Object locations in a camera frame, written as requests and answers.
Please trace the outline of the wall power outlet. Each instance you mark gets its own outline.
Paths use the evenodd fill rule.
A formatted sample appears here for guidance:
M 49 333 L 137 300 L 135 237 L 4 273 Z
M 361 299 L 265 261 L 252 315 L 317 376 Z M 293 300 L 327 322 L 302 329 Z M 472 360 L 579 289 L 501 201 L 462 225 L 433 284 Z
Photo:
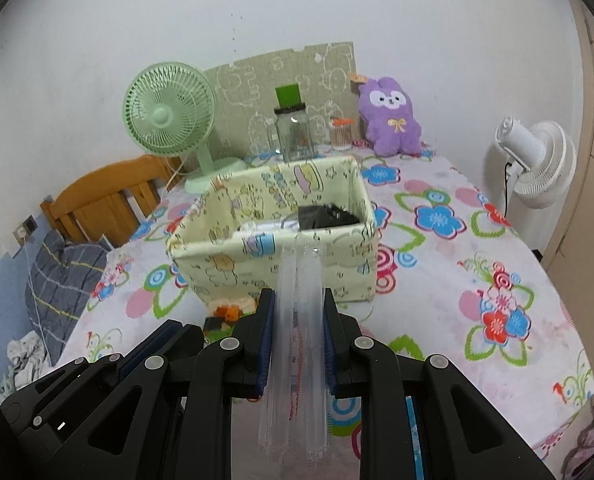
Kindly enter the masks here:
M 36 223 L 33 216 L 29 216 L 21 222 L 20 226 L 16 227 L 14 231 L 15 240 L 20 246 L 24 246 L 36 229 L 38 229 L 38 223 Z

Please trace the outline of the green desk fan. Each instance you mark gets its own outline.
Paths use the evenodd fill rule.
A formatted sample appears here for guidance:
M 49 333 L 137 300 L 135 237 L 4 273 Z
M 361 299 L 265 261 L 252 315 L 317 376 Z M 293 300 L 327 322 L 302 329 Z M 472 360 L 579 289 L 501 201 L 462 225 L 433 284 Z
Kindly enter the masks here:
M 211 180 L 246 169 L 236 157 L 214 159 L 209 136 L 217 98 L 201 70 L 179 62 L 148 66 L 131 82 L 122 104 L 129 136 L 144 152 L 162 158 L 195 155 L 199 169 L 185 177 L 191 194 L 205 192 Z

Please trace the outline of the crumpled white clothes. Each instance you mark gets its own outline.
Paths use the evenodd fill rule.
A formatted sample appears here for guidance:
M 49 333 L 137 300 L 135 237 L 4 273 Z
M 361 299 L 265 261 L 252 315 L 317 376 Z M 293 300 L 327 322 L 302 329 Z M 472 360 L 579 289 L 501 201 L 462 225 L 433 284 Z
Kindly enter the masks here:
M 38 380 L 50 368 L 50 355 L 34 330 L 21 339 L 9 341 L 7 372 L 0 383 L 0 405 L 13 393 Z

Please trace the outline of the yellow cartoon fabric storage box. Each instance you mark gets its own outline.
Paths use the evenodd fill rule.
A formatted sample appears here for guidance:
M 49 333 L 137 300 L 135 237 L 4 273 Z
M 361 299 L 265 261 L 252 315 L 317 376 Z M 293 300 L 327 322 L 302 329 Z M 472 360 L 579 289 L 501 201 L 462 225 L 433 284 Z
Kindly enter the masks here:
M 334 205 L 351 226 L 294 230 L 304 206 Z M 351 156 L 279 162 L 214 178 L 167 241 L 167 253 L 205 302 L 273 288 L 288 248 L 322 249 L 321 277 L 334 297 L 374 297 L 377 227 L 358 162 Z

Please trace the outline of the green plastic cup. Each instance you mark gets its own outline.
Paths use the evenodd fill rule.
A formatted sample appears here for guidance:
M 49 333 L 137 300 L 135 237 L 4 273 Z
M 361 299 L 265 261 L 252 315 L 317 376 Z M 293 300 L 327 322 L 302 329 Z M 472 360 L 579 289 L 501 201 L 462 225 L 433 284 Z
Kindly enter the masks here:
M 280 108 L 291 108 L 303 104 L 299 84 L 285 84 L 275 89 L 277 104 Z

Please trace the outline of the colourful snack packet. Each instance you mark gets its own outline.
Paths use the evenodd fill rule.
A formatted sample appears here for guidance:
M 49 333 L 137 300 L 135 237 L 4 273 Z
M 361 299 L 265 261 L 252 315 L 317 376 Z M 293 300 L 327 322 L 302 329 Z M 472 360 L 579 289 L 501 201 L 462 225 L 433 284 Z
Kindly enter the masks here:
M 237 322 L 256 310 L 257 300 L 250 296 L 210 301 L 203 326 L 206 344 L 230 337 Z

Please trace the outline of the purple plush bunny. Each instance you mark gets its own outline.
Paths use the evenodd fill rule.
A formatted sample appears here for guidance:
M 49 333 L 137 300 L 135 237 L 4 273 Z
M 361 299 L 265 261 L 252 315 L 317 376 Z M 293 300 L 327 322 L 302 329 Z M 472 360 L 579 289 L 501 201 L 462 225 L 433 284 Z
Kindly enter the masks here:
M 410 96 L 395 79 L 369 78 L 360 84 L 359 114 L 377 156 L 421 154 L 421 125 L 414 118 Z

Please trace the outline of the clear plastic bag roll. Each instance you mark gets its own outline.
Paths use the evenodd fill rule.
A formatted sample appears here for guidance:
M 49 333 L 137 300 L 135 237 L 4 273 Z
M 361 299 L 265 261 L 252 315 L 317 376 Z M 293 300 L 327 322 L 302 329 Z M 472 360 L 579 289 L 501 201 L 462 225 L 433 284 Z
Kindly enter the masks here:
M 281 252 L 259 444 L 279 462 L 315 463 L 327 448 L 325 246 L 297 234 Z

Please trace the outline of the cotton swab container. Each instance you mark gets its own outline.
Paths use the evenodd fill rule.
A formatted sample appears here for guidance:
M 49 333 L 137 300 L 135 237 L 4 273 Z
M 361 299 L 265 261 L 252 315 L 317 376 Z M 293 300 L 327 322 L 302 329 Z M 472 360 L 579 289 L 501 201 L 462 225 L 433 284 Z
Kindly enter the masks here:
M 329 140 L 335 151 L 347 151 L 352 148 L 352 126 L 350 118 L 332 118 L 329 121 Z

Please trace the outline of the grey black soft item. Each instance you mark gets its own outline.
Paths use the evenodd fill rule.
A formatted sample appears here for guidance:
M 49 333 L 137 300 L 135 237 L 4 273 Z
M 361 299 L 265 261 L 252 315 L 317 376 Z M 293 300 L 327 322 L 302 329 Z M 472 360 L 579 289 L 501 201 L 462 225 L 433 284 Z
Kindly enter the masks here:
M 357 216 L 334 204 L 299 206 L 297 220 L 300 231 L 353 226 L 360 222 Z

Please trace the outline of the white standing fan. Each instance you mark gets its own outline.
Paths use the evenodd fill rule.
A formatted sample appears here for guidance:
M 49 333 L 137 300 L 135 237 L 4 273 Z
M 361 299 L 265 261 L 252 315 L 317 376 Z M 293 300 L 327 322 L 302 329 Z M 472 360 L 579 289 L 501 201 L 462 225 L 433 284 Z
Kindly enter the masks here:
M 568 192 L 572 184 L 577 150 L 572 138 L 552 120 L 526 127 L 504 117 L 495 132 L 497 148 L 506 154 L 503 212 L 511 198 L 529 209 L 546 209 Z

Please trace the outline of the floral tablecloth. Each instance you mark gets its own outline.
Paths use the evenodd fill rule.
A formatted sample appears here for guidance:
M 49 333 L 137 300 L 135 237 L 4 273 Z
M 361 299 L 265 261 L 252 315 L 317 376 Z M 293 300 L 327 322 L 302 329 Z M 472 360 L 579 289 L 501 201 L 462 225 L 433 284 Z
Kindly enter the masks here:
M 546 272 L 506 218 L 446 158 L 346 154 L 359 164 L 377 227 L 376 292 L 335 298 L 363 333 L 403 356 L 441 353 L 540 457 L 566 453 L 594 393 L 584 346 Z M 163 322 L 203 328 L 208 306 L 167 253 L 199 196 L 169 193 L 113 250 L 60 356 L 126 354 Z

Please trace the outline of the glass mason jar mug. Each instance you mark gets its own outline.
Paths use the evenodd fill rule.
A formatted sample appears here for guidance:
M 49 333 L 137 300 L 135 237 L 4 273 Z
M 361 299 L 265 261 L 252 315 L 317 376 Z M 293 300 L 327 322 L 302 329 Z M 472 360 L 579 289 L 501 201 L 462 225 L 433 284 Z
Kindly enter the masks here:
M 270 126 L 269 140 L 279 146 L 284 162 L 297 162 L 315 156 L 306 108 L 300 103 L 274 109 L 275 119 Z

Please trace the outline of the grey plaid pillow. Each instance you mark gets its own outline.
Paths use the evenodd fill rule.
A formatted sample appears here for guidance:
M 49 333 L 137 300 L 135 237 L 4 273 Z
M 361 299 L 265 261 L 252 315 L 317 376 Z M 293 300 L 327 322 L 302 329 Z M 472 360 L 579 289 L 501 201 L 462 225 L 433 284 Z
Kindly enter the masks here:
M 24 301 L 30 323 L 55 365 L 105 270 L 108 250 L 50 230 L 29 263 Z

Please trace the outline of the wooden chair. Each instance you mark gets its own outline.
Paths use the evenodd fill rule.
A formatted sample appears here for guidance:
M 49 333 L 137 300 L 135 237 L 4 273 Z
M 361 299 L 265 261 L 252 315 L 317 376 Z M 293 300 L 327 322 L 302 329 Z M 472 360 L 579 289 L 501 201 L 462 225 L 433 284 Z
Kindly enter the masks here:
M 149 216 L 161 193 L 182 180 L 178 157 L 143 155 L 96 169 L 70 184 L 55 200 L 43 200 L 48 224 L 75 243 L 106 237 L 114 246 L 126 244 L 137 230 L 137 213 Z

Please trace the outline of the cartoon printed cardboard panel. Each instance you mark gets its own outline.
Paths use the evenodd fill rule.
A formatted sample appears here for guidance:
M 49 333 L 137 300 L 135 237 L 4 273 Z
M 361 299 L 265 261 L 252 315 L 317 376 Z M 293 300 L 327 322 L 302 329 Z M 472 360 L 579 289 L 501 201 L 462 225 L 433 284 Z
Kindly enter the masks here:
M 268 127 L 279 106 L 275 90 L 290 84 L 299 88 L 306 104 L 312 139 L 322 144 L 331 119 L 359 120 L 358 96 L 348 78 L 354 71 L 350 41 L 284 49 L 209 68 L 205 75 L 217 97 L 211 155 L 244 158 L 271 151 Z

